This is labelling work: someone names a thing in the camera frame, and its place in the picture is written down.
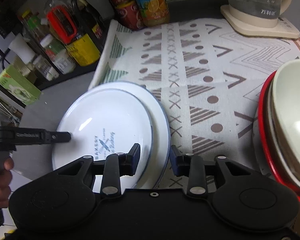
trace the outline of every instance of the human hand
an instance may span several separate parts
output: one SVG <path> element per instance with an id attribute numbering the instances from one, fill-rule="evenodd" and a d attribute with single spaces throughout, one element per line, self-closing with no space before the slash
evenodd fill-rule
<path id="1" fill-rule="evenodd" d="M 8 158 L 4 162 L 5 170 L 0 174 L 0 208 L 7 208 L 9 204 L 9 196 L 11 189 L 9 184 L 12 180 L 11 169 L 13 169 L 14 163 L 11 158 Z"/>

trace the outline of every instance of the orange juice bottle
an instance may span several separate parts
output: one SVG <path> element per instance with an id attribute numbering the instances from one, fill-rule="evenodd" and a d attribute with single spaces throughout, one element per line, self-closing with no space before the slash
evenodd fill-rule
<path id="1" fill-rule="evenodd" d="M 146 26 L 153 27 L 170 21 L 167 0 L 137 0 L 137 3 Z"/>

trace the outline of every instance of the tablecloth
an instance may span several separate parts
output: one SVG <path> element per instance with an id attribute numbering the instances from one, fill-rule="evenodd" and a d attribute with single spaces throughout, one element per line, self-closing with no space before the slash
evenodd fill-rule
<path id="1" fill-rule="evenodd" d="M 112 20 L 89 89 L 118 80 L 161 101 L 171 141 L 204 160 L 223 154 L 258 169 L 252 144 L 259 93 L 283 63 L 300 59 L 300 38 L 245 37 L 225 19 L 197 19 L 138 32 Z M 207 178 L 209 191 L 213 177 Z M 185 188 L 168 163 L 159 188 Z"/>

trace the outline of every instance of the screw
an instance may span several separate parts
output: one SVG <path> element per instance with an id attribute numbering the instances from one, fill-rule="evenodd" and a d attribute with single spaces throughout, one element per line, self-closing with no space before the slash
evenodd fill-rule
<path id="1" fill-rule="evenodd" d="M 116 187 L 104 187 L 102 189 L 102 192 L 106 195 L 113 195 L 113 194 L 116 194 L 118 192 L 118 189 Z"/>
<path id="2" fill-rule="evenodd" d="M 204 194 L 206 192 L 206 189 L 203 188 L 203 187 L 192 187 L 190 189 L 190 192 L 192 194 L 195 194 L 195 195 L 201 195 L 201 194 Z"/>
<path id="3" fill-rule="evenodd" d="M 151 197 L 159 197 L 159 193 L 157 193 L 157 192 L 151 192 L 150 196 Z"/>

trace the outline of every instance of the printed logo on plate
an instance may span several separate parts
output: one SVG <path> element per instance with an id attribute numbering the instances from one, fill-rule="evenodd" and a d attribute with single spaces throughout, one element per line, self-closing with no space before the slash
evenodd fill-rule
<path id="1" fill-rule="evenodd" d="M 102 130 L 102 136 L 94 136 L 94 160 L 105 160 L 108 155 L 115 153 L 115 133 Z"/>

